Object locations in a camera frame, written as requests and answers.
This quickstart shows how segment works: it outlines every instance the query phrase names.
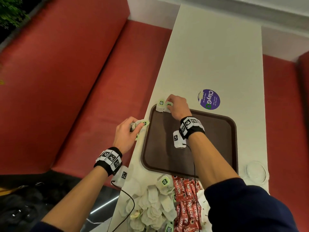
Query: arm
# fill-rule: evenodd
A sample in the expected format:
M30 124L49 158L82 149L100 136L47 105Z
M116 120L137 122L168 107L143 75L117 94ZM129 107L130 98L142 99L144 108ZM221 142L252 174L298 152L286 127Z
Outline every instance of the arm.
M170 95L176 120L192 116L186 99ZM211 207L212 231L297 231L289 209L258 186L247 186L202 132L189 138L194 163Z
M130 117L116 128L113 146L123 154L133 146L137 134L144 126L141 123L130 132L130 124L136 121L137 119ZM80 231L107 177L106 170L96 166L42 219L42 222L64 232Z

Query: person's left arm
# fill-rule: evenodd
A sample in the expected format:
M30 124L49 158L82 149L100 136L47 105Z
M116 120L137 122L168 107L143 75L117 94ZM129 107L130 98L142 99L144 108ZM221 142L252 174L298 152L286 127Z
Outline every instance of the person's left arm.
M130 124L136 121L137 119L130 117L116 128L113 147L118 148L123 154L133 146L137 134L144 126L141 123L133 132L130 132ZM51 225L50 231L80 231L107 177L107 171L101 166L96 166L40 223L33 227L31 232L42 231L49 225Z

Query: tray rim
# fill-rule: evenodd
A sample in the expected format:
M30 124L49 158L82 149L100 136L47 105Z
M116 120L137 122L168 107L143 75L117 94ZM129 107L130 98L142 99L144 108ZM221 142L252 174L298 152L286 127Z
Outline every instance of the tray rim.
M153 116L153 113L155 112L157 104L153 105L153 107L150 110L150 114L149 114L149 120L150 117ZM228 116L223 116L223 115L218 115L218 114L214 114L214 113L209 113L209 112L204 112L204 111L199 111L199 110L194 110L194 109L190 109L191 112L193 113L203 113L203 114L207 114L208 117L212 117L212 118L218 118L221 120L225 120L232 128L232 133L234 133L234 142L232 140L232 148L235 150L235 153L232 153L232 155L235 155L235 158L232 157L232 168L235 170L235 172L238 174L238 148L237 148L237 129L236 129L236 123L234 122L234 120ZM145 157L145 147L146 147L146 143L148 141L149 138L149 130L151 128L151 124L152 122L150 122L150 124L148 125L146 132L145 132L145 138L144 138L144 142L143 142L143 148L141 150L141 164L143 165L143 167L149 171L152 172L156 172L156 173L163 173L163 174L167 174L167 175L171 175L170 172L165 171L164 169L160 169L160 168L150 168L147 164L144 163L144 157ZM184 177L184 178L189 178L189 179L194 179L193 175L183 175L182 173L178 173L178 172L174 172L176 176L179 177Z

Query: black cable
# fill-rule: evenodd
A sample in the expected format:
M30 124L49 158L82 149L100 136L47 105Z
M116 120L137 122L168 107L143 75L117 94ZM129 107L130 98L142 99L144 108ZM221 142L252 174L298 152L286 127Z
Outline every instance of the black cable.
M118 189L120 189L122 192L124 192L127 196L129 196L129 197L132 199L132 201L133 201L133 208L132 208L132 210L130 211L130 213L127 215L127 217L126 217L126 218L125 218L125 219L124 219L112 232L114 232L115 230L117 230L117 228L118 228L123 222L126 221L126 219L131 215L131 213L133 212L133 210L134 210L134 208L135 208L134 199L133 199L127 192L125 192L124 190L122 190L120 187L114 185L114 182L115 182L115 181L111 181L111 184L112 184L114 187L117 187Z
M196 202L197 217L198 217L198 220L199 220L199 224L202 225L202 222L201 222L201 220L200 220L200 216L199 216L199 214L198 214L198 206L197 206L198 200L197 200L197 192L196 192L196 176L195 176L195 164L194 164L194 160L193 160L193 166L194 166L194 188L195 188L195 202Z

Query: green plant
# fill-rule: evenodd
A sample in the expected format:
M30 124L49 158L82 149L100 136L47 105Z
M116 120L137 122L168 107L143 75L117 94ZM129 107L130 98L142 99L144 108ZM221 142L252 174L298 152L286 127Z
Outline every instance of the green plant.
M18 27L26 16L26 13L19 9L22 0L0 0L0 26L8 28L10 24Z

